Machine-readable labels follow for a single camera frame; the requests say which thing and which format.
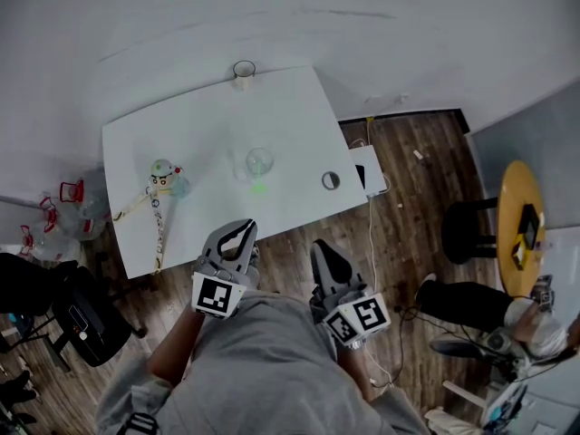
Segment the large plastic bottle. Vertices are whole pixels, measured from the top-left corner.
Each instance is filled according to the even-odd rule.
[[[111,210],[104,172],[102,170],[85,172],[74,184],[62,182],[60,201],[77,205],[79,214],[84,219],[108,218]]]
[[[66,236],[56,225],[39,222],[21,228],[24,232],[23,255],[32,255],[40,261],[73,261],[81,256],[79,241]]]
[[[94,240],[105,229],[105,219],[85,219],[74,203],[62,203],[46,197],[40,203],[47,226],[56,225],[63,233],[75,240]]]

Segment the person wearing gray shirt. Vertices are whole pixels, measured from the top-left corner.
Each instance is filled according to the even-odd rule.
[[[363,349],[337,351],[292,298],[247,292],[228,320],[188,305],[151,357],[117,371],[97,433],[124,433],[141,413],[163,435],[428,435],[401,389],[373,398],[363,358]]]

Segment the gray panel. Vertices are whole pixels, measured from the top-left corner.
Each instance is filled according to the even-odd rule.
[[[580,82],[475,133],[473,142],[491,196],[506,166],[523,160],[542,189],[547,227],[580,226]]]

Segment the white table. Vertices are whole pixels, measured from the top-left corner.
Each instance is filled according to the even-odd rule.
[[[154,160],[184,168],[191,193],[178,201],[161,196],[164,268],[195,259],[208,234],[233,220],[253,218],[264,238],[367,201],[311,67],[260,74],[244,91],[223,82],[153,104],[104,126],[102,144],[112,214],[145,189]],[[240,178],[247,153],[258,147],[275,160],[262,194]],[[323,187],[326,171],[339,175],[339,188]],[[127,276],[152,272],[149,201],[114,227]]]

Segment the yellow table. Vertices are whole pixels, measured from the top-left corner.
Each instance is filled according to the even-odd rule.
[[[517,270],[511,257],[522,210],[527,204],[534,205],[538,217],[543,218],[540,215],[544,213],[544,204],[532,171],[523,161],[514,161],[507,167],[501,182],[496,232],[499,274],[506,292],[511,296],[529,296],[539,275],[543,256],[541,249],[533,251],[523,271]],[[536,241],[544,242],[545,236],[545,225],[542,225]]]

